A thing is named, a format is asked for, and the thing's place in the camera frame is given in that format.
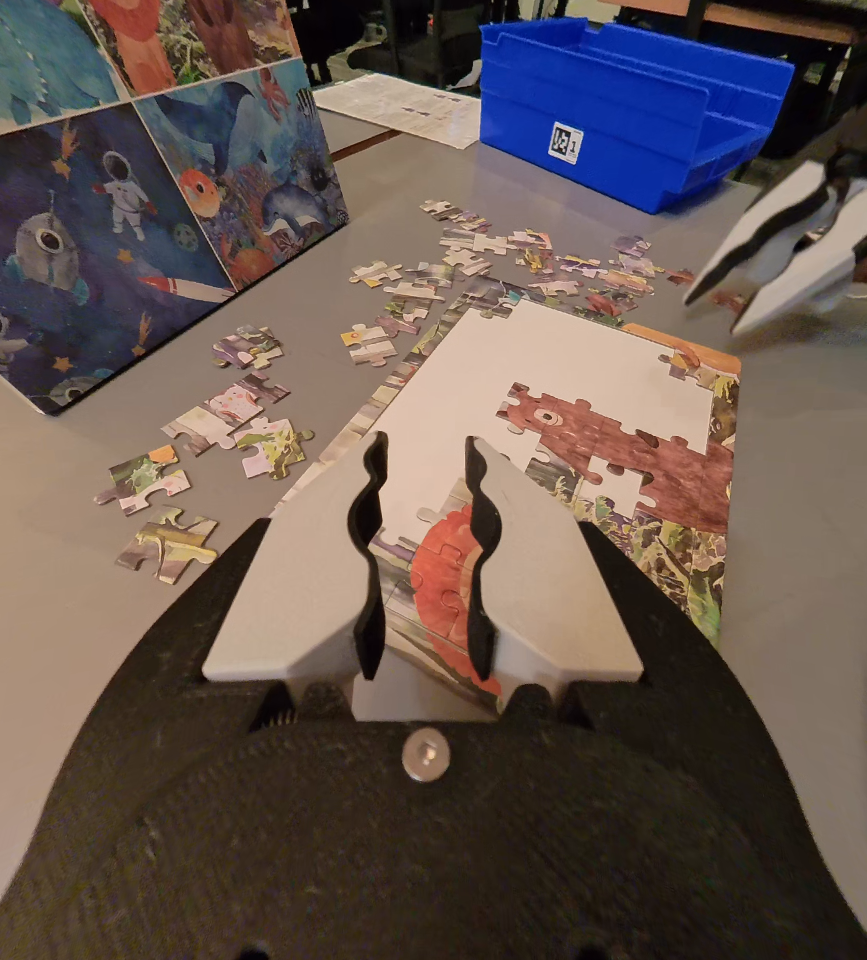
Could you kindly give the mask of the space print puzzle box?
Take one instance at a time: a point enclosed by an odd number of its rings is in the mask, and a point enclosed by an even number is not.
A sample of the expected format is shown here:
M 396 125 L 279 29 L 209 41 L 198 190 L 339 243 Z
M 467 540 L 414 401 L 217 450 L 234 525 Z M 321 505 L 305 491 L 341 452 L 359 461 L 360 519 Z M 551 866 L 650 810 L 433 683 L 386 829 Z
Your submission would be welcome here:
M 290 2 L 0 1 L 0 379 L 38 412 L 347 222 Z

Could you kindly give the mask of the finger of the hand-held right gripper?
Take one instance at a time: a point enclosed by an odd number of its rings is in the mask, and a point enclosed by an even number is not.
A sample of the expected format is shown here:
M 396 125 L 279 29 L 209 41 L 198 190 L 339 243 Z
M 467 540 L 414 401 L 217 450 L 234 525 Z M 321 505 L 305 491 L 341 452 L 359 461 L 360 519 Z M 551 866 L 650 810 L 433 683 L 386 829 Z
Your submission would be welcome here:
M 734 269 L 756 258 L 772 242 L 781 239 L 787 256 L 810 230 L 819 214 L 832 210 L 832 189 L 826 167 L 805 161 L 782 181 L 763 193 L 744 211 L 697 272 L 683 306 L 692 306 L 718 287 Z
M 742 264 L 753 292 L 732 327 L 737 337 L 803 313 L 825 313 L 844 300 L 867 246 L 867 178 L 847 189 L 833 218 L 816 216 L 792 249 L 771 242 Z

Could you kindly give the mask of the tree branch puzzle piece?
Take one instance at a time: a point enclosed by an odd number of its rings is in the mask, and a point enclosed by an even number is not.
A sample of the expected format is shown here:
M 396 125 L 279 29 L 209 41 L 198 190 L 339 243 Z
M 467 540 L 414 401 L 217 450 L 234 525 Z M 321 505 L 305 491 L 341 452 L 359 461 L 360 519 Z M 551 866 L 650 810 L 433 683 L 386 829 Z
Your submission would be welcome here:
M 121 568 L 138 571 L 145 563 L 154 566 L 154 576 L 162 583 L 174 586 L 190 565 L 210 567 L 219 554 L 207 545 L 219 522 L 198 515 L 184 523 L 184 511 L 163 508 L 155 511 L 149 522 L 142 525 L 115 557 Z

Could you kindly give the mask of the lion jigsaw puzzle board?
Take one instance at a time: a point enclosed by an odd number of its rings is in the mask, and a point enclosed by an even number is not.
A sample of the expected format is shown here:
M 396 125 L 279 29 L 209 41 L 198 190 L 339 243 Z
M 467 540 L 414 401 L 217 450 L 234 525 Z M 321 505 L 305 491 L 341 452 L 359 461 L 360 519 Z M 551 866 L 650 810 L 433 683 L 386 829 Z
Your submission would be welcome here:
M 696 354 L 706 389 L 669 376 L 658 355 L 674 349 Z M 512 432 L 496 415 L 514 383 L 535 397 L 587 401 L 627 432 L 643 429 L 667 439 L 680 433 L 693 450 L 716 434 L 734 453 L 740 369 L 728 354 L 668 334 L 636 324 L 614 328 L 532 300 L 521 300 L 505 318 L 485 318 L 471 308 L 369 430 L 349 432 L 371 396 L 308 470 L 318 474 L 369 431 L 385 432 L 388 478 L 380 491 L 384 525 L 377 536 L 389 545 L 399 539 L 418 545 L 425 536 L 419 511 L 439 511 L 457 479 L 464 480 L 467 436 L 486 439 L 532 480 L 526 469 L 540 457 L 539 436 Z M 303 476 L 296 484 L 305 483 Z M 620 469 L 604 477 L 598 490 L 619 495 L 618 510 L 629 516 L 640 477 Z

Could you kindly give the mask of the joined brown bear puzzle section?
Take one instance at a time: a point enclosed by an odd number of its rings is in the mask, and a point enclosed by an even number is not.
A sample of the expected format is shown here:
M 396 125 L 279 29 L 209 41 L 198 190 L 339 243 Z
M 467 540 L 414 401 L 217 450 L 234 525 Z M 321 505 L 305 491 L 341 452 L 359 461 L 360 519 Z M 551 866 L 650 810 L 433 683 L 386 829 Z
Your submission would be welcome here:
M 638 475 L 635 505 L 650 517 L 701 532 L 728 532 L 734 454 L 719 435 L 709 434 L 703 449 L 694 450 L 680 433 L 663 438 L 644 429 L 628 432 L 587 400 L 535 396 L 522 383 L 510 387 L 496 416 L 511 432 L 537 434 L 551 456 L 595 486 L 617 470 Z

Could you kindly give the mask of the pile of puzzle pieces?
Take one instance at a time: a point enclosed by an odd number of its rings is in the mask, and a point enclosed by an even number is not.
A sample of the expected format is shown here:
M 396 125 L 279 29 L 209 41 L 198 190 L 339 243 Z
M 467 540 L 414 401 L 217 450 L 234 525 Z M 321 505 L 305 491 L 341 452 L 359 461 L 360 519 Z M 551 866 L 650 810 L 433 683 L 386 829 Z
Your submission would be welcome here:
M 423 339 L 392 367 L 383 385 L 355 415 L 349 432 L 369 430 L 396 393 L 406 386 L 453 325 L 471 309 L 465 294 L 476 277 L 509 282 L 523 289 L 520 300 L 571 312 L 584 320 L 620 327 L 626 313 L 640 300 L 654 294 L 656 277 L 674 284 L 693 279 L 690 270 L 665 270 L 651 258 L 651 243 L 643 237 L 621 236 L 602 258 L 557 254 L 550 235 L 532 228 L 492 236 L 490 222 L 474 211 L 448 200 L 426 200 L 421 210 L 442 224 L 441 257 L 433 263 L 420 261 L 405 269 L 402 264 L 375 260 L 356 267 L 349 282 L 382 289 L 387 302 L 372 323 L 352 326 L 341 335 L 345 349 L 356 365 L 383 369 L 397 358 L 395 339 L 402 333 L 420 334 L 431 309 L 444 303 L 457 288 L 456 299 Z M 268 425 L 262 420 L 265 407 L 282 401 L 289 391 L 272 384 L 262 370 L 281 354 L 280 343 L 267 328 L 242 326 L 235 334 L 214 345 L 214 360 L 233 365 L 243 375 L 225 390 L 202 401 L 167 426 L 172 438 L 186 435 L 186 450 L 200 455 L 212 446 L 248 449 L 259 442 L 254 460 L 244 469 L 249 476 L 269 474 L 282 478 L 293 463 L 304 459 L 301 444 L 313 437 L 296 431 L 286 420 Z

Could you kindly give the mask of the dark teal spot puzzle piece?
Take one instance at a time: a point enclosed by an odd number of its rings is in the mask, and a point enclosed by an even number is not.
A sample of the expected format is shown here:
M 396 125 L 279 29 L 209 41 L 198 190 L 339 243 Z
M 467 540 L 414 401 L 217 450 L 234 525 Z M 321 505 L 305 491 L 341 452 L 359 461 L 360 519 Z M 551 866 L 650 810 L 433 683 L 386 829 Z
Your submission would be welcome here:
M 472 308 L 484 318 L 510 317 L 512 309 L 523 299 L 523 289 L 510 282 L 504 282 L 483 275 L 475 277 L 465 295 Z

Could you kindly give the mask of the orange yellow puzzle piece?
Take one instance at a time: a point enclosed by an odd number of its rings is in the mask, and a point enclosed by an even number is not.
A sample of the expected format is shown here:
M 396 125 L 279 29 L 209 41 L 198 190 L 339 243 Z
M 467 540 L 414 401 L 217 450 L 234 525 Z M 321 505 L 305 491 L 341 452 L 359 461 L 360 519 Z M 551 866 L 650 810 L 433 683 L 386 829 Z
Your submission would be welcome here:
M 703 389 L 706 389 L 704 386 L 704 378 L 706 377 L 704 364 L 692 350 L 675 348 L 668 353 L 659 354 L 658 360 L 667 365 L 667 372 L 671 378 L 678 380 L 691 379 Z

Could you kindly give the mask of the blue bin with white label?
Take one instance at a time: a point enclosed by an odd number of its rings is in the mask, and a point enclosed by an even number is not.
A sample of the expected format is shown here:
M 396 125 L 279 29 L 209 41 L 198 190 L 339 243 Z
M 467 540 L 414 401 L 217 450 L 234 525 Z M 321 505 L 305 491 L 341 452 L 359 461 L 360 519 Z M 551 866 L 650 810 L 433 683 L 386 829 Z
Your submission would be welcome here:
M 770 137 L 795 68 L 584 18 L 480 28 L 482 143 L 656 214 Z

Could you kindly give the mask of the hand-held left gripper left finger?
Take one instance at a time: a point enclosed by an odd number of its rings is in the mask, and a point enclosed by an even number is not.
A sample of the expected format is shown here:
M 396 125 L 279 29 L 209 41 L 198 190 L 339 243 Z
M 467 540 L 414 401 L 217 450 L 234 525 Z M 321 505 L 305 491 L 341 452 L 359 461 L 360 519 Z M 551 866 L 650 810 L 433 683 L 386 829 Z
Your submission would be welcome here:
M 362 436 L 272 512 L 203 664 L 210 682 L 373 681 L 386 645 L 378 560 L 389 440 Z

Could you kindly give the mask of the orange corner puzzle piece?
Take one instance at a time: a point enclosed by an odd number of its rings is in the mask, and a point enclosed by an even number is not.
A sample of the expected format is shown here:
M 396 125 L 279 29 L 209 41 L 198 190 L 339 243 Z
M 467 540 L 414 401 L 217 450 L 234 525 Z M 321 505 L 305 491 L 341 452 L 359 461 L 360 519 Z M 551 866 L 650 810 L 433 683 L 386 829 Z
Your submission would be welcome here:
M 111 486 L 95 494 L 93 502 L 104 506 L 116 502 L 129 517 L 150 506 L 149 498 L 161 491 L 174 497 L 192 487 L 183 469 L 168 472 L 179 457 L 171 444 L 154 448 L 137 457 L 109 467 Z

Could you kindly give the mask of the laminated instruction sheet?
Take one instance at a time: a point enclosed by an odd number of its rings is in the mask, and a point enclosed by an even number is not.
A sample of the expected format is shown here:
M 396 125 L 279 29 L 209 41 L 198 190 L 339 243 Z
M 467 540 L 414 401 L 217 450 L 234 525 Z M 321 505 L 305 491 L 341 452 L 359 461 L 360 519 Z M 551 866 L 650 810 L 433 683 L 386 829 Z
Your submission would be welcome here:
M 480 101 L 386 74 L 368 73 L 312 92 L 320 110 L 464 150 L 480 139 Z

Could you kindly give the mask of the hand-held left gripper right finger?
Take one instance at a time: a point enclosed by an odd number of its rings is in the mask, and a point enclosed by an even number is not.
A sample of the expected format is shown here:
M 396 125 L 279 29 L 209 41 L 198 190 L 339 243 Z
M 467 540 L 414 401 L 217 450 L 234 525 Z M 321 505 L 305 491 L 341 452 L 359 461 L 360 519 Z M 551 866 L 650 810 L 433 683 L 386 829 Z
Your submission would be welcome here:
M 484 438 L 466 438 L 464 469 L 479 547 L 468 653 L 499 684 L 499 709 L 528 685 L 559 703 L 575 682 L 638 682 L 642 659 L 580 524 Z

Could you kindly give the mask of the brown wooden table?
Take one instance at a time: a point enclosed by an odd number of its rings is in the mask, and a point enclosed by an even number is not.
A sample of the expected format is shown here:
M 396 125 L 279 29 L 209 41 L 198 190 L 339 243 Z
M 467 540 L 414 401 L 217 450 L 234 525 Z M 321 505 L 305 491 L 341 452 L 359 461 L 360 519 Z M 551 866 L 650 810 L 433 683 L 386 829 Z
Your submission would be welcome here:
M 867 40 L 867 2 L 604 1 L 619 14 L 673 18 L 678 30 L 698 40 L 705 25 L 755 31 L 833 45 Z

